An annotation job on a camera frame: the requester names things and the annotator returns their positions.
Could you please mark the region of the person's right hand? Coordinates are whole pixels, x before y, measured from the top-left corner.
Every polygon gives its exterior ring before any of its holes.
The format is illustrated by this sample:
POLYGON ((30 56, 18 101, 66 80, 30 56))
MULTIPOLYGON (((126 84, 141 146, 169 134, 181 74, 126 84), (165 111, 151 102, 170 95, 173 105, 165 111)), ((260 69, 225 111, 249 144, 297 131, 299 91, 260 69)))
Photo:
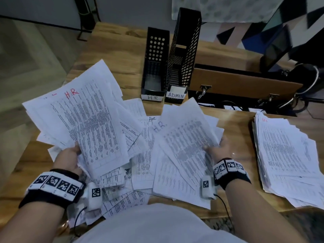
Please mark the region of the person's right hand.
POLYGON ((219 148, 218 155, 210 155, 210 157, 213 160, 212 165, 216 165, 223 159, 232 159, 233 153, 231 151, 231 147, 230 147, 228 138, 225 135, 223 135, 218 148, 219 148))

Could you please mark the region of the person's left hand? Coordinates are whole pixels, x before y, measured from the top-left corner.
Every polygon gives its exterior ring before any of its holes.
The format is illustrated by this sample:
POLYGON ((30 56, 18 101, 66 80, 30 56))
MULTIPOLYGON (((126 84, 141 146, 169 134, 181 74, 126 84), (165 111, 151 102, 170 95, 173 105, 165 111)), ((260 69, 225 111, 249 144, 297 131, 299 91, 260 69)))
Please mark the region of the person's left hand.
POLYGON ((67 170, 76 175, 81 175, 83 172, 78 166, 78 156, 74 153, 74 147, 62 150, 57 155, 52 168, 67 170))

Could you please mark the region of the small printed paper bundle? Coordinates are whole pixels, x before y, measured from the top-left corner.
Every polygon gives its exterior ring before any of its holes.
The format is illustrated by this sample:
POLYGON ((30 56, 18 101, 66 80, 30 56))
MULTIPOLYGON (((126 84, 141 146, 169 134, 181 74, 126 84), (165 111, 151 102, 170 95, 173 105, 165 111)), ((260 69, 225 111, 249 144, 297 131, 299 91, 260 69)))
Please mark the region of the small printed paper bundle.
POLYGON ((194 189, 213 172, 213 160, 203 147, 218 147, 220 140, 194 98, 161 114, 151 126, 160 147, 194 189))

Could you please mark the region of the large printed paper bundle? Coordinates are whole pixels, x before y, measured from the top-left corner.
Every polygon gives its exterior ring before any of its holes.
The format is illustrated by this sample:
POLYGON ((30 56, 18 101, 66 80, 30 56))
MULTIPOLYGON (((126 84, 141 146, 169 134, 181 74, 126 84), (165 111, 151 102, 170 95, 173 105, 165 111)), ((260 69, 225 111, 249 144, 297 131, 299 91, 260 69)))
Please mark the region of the large printed paper bundle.
POLYGON ((63 144, 78 142, 83 167, 98 179, 129 162, 115 96, 121 89, 104 60, 62 87, 23 103, 37 127, 63 144))

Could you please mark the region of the person's left forearm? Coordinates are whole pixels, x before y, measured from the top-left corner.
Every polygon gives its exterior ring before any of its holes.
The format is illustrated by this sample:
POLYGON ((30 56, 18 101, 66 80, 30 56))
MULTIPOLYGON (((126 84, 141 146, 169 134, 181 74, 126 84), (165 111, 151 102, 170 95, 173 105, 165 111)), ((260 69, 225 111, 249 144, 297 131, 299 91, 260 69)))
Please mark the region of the person's left forearm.
POLYGON ((0 230, 0 243, 53 243, 64 213, 44 201, 27 203, 0 230))

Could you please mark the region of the person's right forearm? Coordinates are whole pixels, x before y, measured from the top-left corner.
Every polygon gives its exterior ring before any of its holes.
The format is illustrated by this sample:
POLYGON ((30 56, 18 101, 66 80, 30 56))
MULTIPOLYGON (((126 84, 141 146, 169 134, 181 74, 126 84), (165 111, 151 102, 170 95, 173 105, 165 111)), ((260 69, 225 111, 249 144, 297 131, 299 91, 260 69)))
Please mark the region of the person's right forearm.
POLYGON ((243 180, 225 189, 235 235, 248 243, 308 243, 254 188, 243 180))

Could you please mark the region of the black wristband with marker tags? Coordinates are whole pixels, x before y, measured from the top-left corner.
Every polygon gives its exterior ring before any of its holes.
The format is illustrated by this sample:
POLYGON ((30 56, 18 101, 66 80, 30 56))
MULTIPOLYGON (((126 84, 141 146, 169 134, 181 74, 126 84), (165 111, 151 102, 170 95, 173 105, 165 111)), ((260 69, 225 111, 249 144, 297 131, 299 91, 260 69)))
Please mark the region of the black wristband with marker tags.
POLYGON ((233 180, 243 180, 251 184, 250 177, 243 165, 231 158, 221 159, 213 166, 213 178, 216 186, 223 190, 233 180))
POLYGON ((86 183, 79 180, 79 175, 63 169, 51 169, 40 174, 28 186, 18 208, 32 202, 45 202, 66 210, 79 201, 85 188, 86 183))

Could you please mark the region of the scattered pile of printed papers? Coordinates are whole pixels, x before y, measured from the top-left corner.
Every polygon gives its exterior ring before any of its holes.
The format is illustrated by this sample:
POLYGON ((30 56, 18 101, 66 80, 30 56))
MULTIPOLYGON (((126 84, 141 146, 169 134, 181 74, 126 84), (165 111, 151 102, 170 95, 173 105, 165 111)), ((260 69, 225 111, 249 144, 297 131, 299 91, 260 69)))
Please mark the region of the scattered pile of printed papers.
MULTIPOLYGON (((144 109, 143 104, 141 102, 141 99, 132 99, 132 100, 126 100, 123 101, 122 98, 117 98, 117 101, 115 103, 120 103, 121 106, 124 108, 126 106, 130 106, 131 102, 138 103, 140 113, 144 109)), ((149 146, 149 149, 144 152, 140 152, 138 155, 135 155, 131 158, 131 161, 125 166, 128 167, 128 165, 131 165, 131 168, 123 168, 126 172, 125 175, 125 184, 121 185, 121 187, 112 188, 112 189, 106 189, 104 192, 104 199, 111 200, 108 205, 113 205, 113 200, 117 201, 117 199, 122 199, 124 195, 130 194, 129 192, 132 190, 138 190, 138 191, 144 191, 147 190, 148 192, 144 193, 152 193, 152 187, 155 177, 155 166, 156 164, 153 164, 153 168, 150 167, 151 164, 151 156, 152 152, 153 154, 157 154, 158 151, 153 150, 154 147, 154 137, 153 134, 149 132, 148 124, 152 124, 152 119, 154 117, 159 118, 159 116, 150 116, 150 117, 142 117, 140 120, 145 123, 145 128, 143 129, 142 134, 139 136, 137 141, 134 143, 133 147, 131 148, 131 154, 135 154, 135 151, 143 151, 143 148, 140 147, 140 145, 143 144, 142 147, 146 147, 145 145, 149 146)), ((94 210, 89 211, 87 213, 82 212, 81 218, 77 220, 77 224, 87 223, 87 225, 92 224, 97 219, 101 217, 101 211, 94 210)))

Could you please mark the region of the neat stack of printed papers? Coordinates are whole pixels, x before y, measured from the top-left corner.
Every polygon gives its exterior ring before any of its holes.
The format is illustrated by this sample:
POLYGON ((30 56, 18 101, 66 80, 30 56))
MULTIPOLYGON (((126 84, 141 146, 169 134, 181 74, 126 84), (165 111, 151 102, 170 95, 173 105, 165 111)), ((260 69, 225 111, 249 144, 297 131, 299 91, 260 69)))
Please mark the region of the neat stack of printed papers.
POLYGON ((287 119, 269 118, 260 111, 252 131, 263 190, 286 198, 295 208, 324 210, 324 174, 316 142, 287 119))

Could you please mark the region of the person's white shirt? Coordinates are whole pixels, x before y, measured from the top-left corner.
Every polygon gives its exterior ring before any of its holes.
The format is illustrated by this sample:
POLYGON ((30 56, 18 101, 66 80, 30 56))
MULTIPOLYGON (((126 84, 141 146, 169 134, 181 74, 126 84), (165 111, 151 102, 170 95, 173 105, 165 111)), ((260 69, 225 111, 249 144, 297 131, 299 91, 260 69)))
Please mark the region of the person's white shirt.
POLYGON ((166 204, 127 209, 102 221, 73 243, 247 243, 211 229, 191 211, 166 204))

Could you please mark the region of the tall black mesh file holder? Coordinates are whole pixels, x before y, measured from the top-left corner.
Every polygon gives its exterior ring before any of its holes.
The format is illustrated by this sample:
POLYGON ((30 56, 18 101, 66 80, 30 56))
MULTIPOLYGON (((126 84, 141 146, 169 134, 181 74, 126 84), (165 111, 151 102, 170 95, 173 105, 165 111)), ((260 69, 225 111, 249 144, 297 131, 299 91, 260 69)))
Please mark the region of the tall black mesh file holder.
POLYGON ((168 57, 165 103, 182 104, 191 82, 200 36, 201 12, 181 7, 168 57))

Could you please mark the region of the short black perforated file holder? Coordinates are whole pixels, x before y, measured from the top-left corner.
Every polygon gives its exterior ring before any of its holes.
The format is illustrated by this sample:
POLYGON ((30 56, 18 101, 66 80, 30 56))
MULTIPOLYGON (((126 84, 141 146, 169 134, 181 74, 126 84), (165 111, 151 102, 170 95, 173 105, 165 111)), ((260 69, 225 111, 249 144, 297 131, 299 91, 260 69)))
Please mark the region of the short black perforated file holder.
POLYGON ((170 33, 167 30, 148 27, 144 68, 141 83, 141 99, 161 102, 165 96, 170 33))

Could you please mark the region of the black monitor screen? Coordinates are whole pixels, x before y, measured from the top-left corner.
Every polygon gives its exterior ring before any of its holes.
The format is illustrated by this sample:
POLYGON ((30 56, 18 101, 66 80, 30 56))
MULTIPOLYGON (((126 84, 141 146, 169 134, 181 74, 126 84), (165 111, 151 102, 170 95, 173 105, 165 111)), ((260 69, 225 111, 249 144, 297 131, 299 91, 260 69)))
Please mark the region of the black monitor screen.
POLYGON ((260 72, 268 72, 285 54, 292 49, 289 25, 284 25, 271 37, 260 59, 260 72))

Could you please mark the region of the black metal stand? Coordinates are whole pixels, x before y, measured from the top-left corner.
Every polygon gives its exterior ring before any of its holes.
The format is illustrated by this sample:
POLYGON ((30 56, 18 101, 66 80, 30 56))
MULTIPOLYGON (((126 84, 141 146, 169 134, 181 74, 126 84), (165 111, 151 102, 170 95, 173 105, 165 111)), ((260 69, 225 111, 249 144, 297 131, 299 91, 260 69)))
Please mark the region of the black metal stand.
POLYGON ((81 36, 83 33, 91 33, 95 28, 96 22, 101 21, 96 0, 74 0, 79 18, 80 32, 77 36, 78 41, 86 42, 81 36))

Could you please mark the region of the geometric patterned panel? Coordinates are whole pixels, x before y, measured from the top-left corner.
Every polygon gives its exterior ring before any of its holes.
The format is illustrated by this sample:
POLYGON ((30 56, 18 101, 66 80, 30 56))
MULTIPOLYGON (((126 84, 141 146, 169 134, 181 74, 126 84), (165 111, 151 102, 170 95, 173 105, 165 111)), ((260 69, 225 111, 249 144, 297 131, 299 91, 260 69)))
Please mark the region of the geometric patterned panel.
POLYGON ((285 25, 293 48, 324 29, 324 0, 172 0, 172 20, 181 7, 201 12, 200 40, 257 53, 285 25))

